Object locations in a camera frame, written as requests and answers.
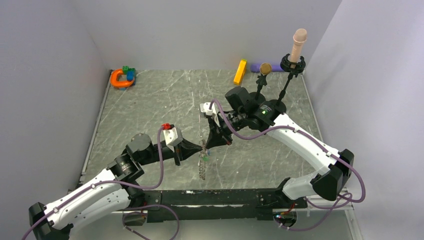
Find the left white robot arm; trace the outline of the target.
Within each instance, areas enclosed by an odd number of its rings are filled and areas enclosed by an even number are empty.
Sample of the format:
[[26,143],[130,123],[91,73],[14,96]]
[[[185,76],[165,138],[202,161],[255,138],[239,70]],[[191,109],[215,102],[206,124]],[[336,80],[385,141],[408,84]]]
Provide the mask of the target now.
[[67,240],[71,232],[114,211],[137,210],[146,203],[146,190],[160,186],[140,186],[136,180],[144,174],[144,165],[159,163],[159,179],[164,178],[164,160],[181,161],[200,152],[202,146],[182,137],[167,136],[152,143],[149,135],[136,134],[122,153],[98,175],[60,199],[29,208],[30,229],[37,240]]

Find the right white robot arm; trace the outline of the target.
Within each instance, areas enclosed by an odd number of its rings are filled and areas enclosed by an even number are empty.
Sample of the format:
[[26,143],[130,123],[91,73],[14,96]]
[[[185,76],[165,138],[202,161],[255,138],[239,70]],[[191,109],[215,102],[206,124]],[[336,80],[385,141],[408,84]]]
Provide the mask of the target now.
[[285,112],[281,101],[266,100],[256,92],[236,86],[225,94],[232,110],[221,111],[217,100],[202,103],[199,111],[209,123],[206,148],[230,145],[232,135],[242,139],[238,131],[248,127],[258,130],[254,138],[266,135],[304,158],[314,172],[297,178],[288,178],[278,187],[276,203],[288,208],[296,199],[318,195],[328,201],[335,201],[352,174],[354,154],[345,149],[324,144],[296,124]]

